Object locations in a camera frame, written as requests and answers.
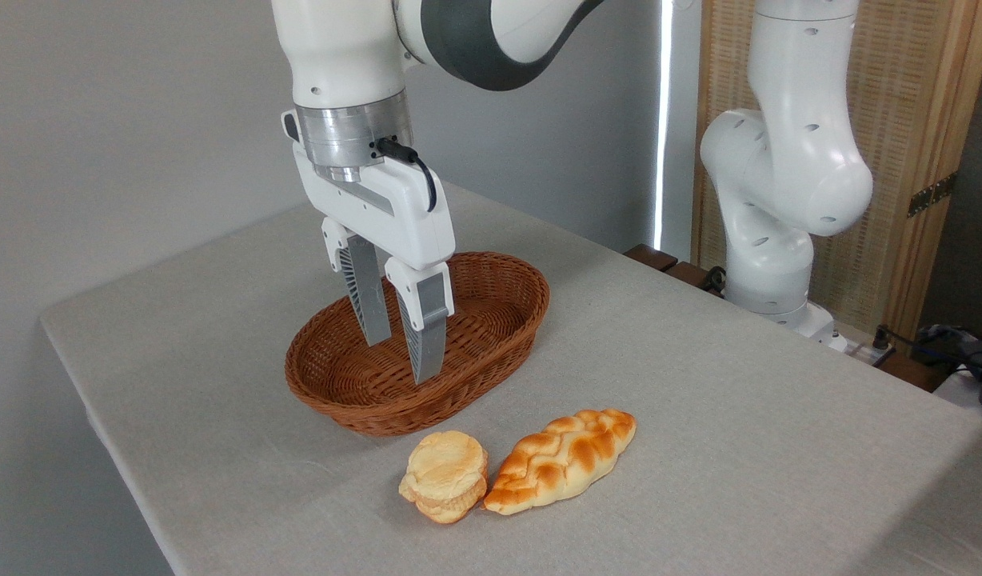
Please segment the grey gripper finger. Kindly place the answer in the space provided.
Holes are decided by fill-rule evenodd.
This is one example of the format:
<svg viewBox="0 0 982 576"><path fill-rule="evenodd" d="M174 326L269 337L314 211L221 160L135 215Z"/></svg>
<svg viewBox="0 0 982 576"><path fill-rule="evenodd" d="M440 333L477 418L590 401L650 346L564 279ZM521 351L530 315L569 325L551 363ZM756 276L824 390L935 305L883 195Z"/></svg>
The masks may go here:
<svg viewBox="0 0 982 576"><path fill-rule="evenodd" d="M412 374L422 384L443 366L447 318L455 313L449 267L440 262L415 270L398 258L389 258L385 272L398 296Z"/></svg>
<svg viewBox="0 0 982 576"><path fill-rule="evenodd" d="M330 265L344 278L349 302L368 346L384 342L391 337L391 325L377 249L333 218L324 218L321 229Z"/></svg>

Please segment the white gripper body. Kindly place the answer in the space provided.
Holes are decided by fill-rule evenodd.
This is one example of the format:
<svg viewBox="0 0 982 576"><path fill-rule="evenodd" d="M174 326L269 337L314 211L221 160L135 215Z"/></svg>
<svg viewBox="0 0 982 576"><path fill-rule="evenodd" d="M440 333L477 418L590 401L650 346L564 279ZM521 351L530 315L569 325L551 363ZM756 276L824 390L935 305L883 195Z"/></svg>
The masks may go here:
<svg viewBox="0 0 982 576"><path fill-rule="evenodd" d="M320 176L300 143L292 110L283 114L284 129L312 205L394 258L424 270L454 255L455 234L444 187L436 183L436 206L429 211L429 186L417 165L379 159L364 166L356 182Z"/></svg>

